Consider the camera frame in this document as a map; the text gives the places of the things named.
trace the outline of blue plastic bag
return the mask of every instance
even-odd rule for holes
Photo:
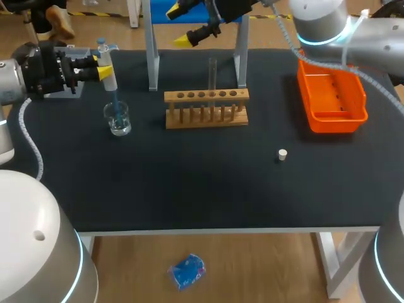
[[[205,264],[195,254],[169,268],[169,274],[179,290],[183,290],[198,281],[206,273]]]

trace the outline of shoe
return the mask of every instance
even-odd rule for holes
[[[74,30],[71,27],[70,16],[66,9],[52,5],[46,10],[46,18],[53,29],[65,39],[74,38]]]
[[[37,33],[39,41],[50,40],[53,36],[55,36],[55,31],[53,29],[46,33]]]

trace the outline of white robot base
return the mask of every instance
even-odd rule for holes
[[[51,192],[0,170],[0,303],[93,303],[95,265]]]

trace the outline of white cable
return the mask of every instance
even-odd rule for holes
[[[275,7],[274,4],[271,5],[271,8],[273,10],[273,13],[276,15],[276,22],[278,23],[278,26],[280,27],[280,30],[283,33],[283,36],[285,37],[286,41],[288,42],[288,45],[292,52],[300,59],[305,61],[306,63],[309,63],[314,66],[319,66],[320,68],[329,68],[329,69],[338,69],[341,71],[349,71],[353,74],[356,74],[357,76],[360,76],[363,80],[366,82],[370,83],[373,85],[379,92],[381,92],[384,96],[387,97],[391,101],[391,103],[398,109],[398,111],[401,112],[401,114],[404,116],[404,106],[401,104],[399,100],[397,100],[396,97],[393,96],[387,89],[385,89],[382,84],[377,82],[375,79],[370,77],[368,74],[365,74],[362,71],[359,71],[355,68],[350,68],[350,67],[345,67],[342,64],[331,64],[331,63],[321,63],[317,62],[311,59],[308,59],[307,57],[303,56],[293,45],[293,42],[291,41],[288,32],[286,31],[285,25],[282,22],[282,19],[279,16],[278,10]]]
[[[356,30],[358,29],[358,27],[362,23],[362,21],[368,17],[369,17],[369,10],[363,9],[360,12],[359,19],[355,22],[355,24],[353,25],[353,27],[351,29],[351,34],[349,35],[347,41],[345,41],[345,43],[343,45],[341,62],[342,62],[342,65],[345,67],[347,67],[347,54],[348,54],[349,42],[351,42],[352,37],[354,36]]]
[[[44,161],[42,160],[42,155],[40,154],[39,149],[37,148],[37,146],[33,142],[33,139],[31,139],[31,136],[28,133],[27,128],[25,127],[25,122],[24,122],[25,109],[28,107],[28,105],[30,105],[30,103],[31,103],[31,99],[28,98],[28,99],[25,100],[25,102],[21,106],[20,111],[18,113],[18,122],[20,124],[21,131],[23,132],[25,139],[27,139],[28,144],[31,146],[33,153],[37,157],[38,174],[37,174],[36,179],[38,181],[40,181],[41,178],[42,178],[42,175],[44,174]]]

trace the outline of white bottle cap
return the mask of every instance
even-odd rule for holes
[[[279,150],[278,151],[278,156],[280,161],[284,161],[286,159],[286,156],[288,155],[287,150]]]

